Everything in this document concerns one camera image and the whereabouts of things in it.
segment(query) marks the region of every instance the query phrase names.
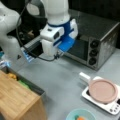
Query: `oven door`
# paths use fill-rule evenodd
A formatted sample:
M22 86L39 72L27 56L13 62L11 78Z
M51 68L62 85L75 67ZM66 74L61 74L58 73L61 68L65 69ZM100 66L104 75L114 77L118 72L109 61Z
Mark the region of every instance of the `oven door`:
M88 37L82 35L77 37L73 47L66 53L66 56L77 60L83 64L87 64L89 40Z

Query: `oven window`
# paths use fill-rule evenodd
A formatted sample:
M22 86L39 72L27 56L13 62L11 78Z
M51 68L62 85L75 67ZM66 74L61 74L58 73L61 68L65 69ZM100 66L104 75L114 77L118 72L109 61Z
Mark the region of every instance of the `oven window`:
M88 41L76 40L74 46L68 51L68 53L87 61Z

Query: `pan handle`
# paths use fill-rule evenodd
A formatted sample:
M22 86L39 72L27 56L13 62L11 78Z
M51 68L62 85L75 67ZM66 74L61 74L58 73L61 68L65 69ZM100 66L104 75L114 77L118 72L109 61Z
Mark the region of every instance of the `pan handle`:
M79 73L79 77L80 77L80 79L82 79L84 82L86 82L86 83L90 83L90 81L91 81L91 77L90 76L88 76L87 74L85 74L85 73L83 73L83 72L80 72Z

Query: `blue object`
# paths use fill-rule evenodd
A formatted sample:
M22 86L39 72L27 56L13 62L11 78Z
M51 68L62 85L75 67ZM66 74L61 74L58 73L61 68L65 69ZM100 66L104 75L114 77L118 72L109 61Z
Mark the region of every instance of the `blue object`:
M66 36L62 39L62 43L58 46L58 48L63 52L67 52L73 46L74 42L74 39Z
M74 30L74 29L71 29L70 27L70 20L65 23L65 24L62 24L62 25L51 25L48 23L49 26L51 27L64 27L64 35L54 43L54 46L56 44L58 44L59 42L61 42L61 44L58 46L58 49L60 49L61 51L63 52L67 52L74 44L75 40L72 39L71 37L69 37L69 34Z
M94 115L85 109L75 109L71 111L66 120L75 120L76 116L83 117L85 120L96 120Z

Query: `wooden box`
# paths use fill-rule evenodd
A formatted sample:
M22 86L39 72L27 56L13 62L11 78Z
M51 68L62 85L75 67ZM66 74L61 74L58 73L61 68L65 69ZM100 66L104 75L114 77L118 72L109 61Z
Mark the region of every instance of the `wooden box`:
M0 112L5 120L46 120L41 96L0 71Z

